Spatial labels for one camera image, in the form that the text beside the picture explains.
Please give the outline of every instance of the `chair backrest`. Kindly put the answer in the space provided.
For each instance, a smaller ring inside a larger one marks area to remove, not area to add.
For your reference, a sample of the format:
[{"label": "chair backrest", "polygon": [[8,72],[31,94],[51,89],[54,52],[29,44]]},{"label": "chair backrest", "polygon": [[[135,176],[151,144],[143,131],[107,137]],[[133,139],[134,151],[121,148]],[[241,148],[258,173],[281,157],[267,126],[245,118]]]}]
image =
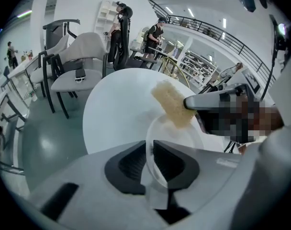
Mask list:
[{"label": "chair backrest", "polygon": [[59,53],[62,63],[84,58],[97,58],[103,60],[107,53],[103,42],[97,33],[82,33],[64,51]]},{"label": "chair backrest", "polygon": [[46,51],[47,54],[48,55],[50,55],[50,54],[56,55],[56,54],[60,53],[61,51],[63,51],[64,49],[66,49],[67,44],[68,44],[68,39],[69,39],[69,34],[64,35],[53,48],[50,48]]},{"label": "chair backrest", "polygon": [[8,75],[9,73],[10,73],[10,69],[8,68],[8,66],[6,66],[5,69],[4,69],[3,75],[4,75],[6,78],[8,78],[7,75]]}]

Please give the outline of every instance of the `ceiling light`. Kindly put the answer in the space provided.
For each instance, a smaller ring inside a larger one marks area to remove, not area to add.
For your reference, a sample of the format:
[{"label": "ceiling light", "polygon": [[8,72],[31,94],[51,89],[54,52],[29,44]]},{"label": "ceiling light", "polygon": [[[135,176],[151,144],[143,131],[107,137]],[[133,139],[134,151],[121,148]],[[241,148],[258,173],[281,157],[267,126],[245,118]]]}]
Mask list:
[{"label": "ceiling light", "polygon": [[283,23],[279,24],[279,31],[280,33],[282,33],[283,35],[286,34],[286,31],[285,31],[285,25]]},{"label": "ceiling light", "polygon": [[223,18],[223,27],[226,28],[226,19]]},{"label": "ceiling light", "polygon": [[18,18],[21,18],[21,17],[23,17],[23,16],[26,16],[26,15],[30,14],[31,12],[32,12],[31,10],[28,10],[28,11],[26,11],[26,12],[23,12],[23,13],[17,15],[17,17],[18,17]]},{"label": "ceiling light", "polygon": [[173,12],[171,11],[171,9],[169,9],[168,7],[166,7],[166,9],[167,9],[170,13],[173,13]]},{"label": "ceiling light", "polygon": [[188,9],[188,11],[189,11],[189,13],[191,14],[191,16],[194,17],[194,15],[193,15],[191,9]]}]

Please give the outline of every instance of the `glass railing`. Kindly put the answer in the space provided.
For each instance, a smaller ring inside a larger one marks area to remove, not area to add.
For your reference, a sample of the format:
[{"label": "glass railing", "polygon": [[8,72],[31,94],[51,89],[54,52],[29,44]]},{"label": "glass railing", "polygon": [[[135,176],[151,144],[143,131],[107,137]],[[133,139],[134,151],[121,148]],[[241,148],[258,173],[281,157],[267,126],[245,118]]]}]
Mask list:
[{"label": "glass railing", "polygon": [[[238,54],[240,57],[242,57],[253,68],[253,70],[257,72],[257,74],[265,83],[268,81],[270,69],[248,46],[246,46],[239,39],[227,33],[226,31],[206,22],[179,15],[170,15],[154,1],[148,1],[154,9],[156,15],[158,17],[165,17],[168,24],[189,28],[219,41]],[[275,77],[272,76],[269,87],[271,87],[274,82]]]}]

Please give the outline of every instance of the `chair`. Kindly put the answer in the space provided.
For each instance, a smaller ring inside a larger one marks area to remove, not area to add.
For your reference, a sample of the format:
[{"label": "chair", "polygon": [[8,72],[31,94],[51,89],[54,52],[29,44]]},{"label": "chair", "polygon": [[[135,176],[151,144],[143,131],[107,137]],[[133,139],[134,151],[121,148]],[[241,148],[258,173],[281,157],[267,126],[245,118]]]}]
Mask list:
[{"label": "chair", "polygon": [[1,85],[1,89],[2,89],[2,91],[3,91],[3,89],[5,89],[5,86],[6,86],[6,85],[11,81],[11,80],[7,77],[9,73],[10,73],[10,69],[9,69],[8,66],[6,66],[5,69],[4,69],[4,72],[3,72],[3,75],[4,75],[4,77],[6,78],[6,81]]},{"label": "chair", "polygon": [[[52,74],[54,83],[51,86],[51,90],[56,92],[60,105],[66,118],[69,115],[66,111],[64,103],[62,101],[61,92],[68,92],[71,97],[73,95],[77,98],[75,91],[92,90],[96,84],[106,76],[106,63],[107,63],[107,50],[104,48],[103,42],[97,33],[83,33],[80,34],[70,45],[69,48],[60,52],[57,55],[49,55],[44,58],[51,58]],[[75,81],[75,71],[70,70],[66,72],[65,63],[77,60],[77,59],[99,59],[102,60],[102,72],[93,69],[85,70],[85,80],[77,83]],[[44,73],[46,69],[46,60],[43,61]],[[45,89],[49,101],[51,96],[47,81],[45,80]]]},{"label": "chair", "polygon": [[[45,91],[44,91],[44,85],[43,85],[44,73],[43,73],[43,68],[41,67],[41,56],[42,55],[47,56],[50,54],[58,54],[61,51],[63,51],[64,49],[66,49],[67,43],[68,43],[68,38],[69,38],[69,34],[63,36],[53,48],[50,48],[48,50],[44,50],[38,54],[38,68],[32,72],[31,81],[33,83],[40,83],[43,97],[45,97]],[[51,65],[48,65],[46,67],[46,75],[47,75],[48,79],[52,77]]]}]

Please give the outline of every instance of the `yellow sponge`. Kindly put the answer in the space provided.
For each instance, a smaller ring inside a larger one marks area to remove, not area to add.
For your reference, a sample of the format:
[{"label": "yellow sponge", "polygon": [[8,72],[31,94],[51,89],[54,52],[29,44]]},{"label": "yellow sponge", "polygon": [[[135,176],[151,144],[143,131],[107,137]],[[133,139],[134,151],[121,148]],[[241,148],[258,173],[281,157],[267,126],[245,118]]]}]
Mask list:
[{"label": "yellow sponge", "polygon": [[197,111],[184,107],[185,97],[169,81],[162,81],[151,91],[176,128],[187,127]]}]

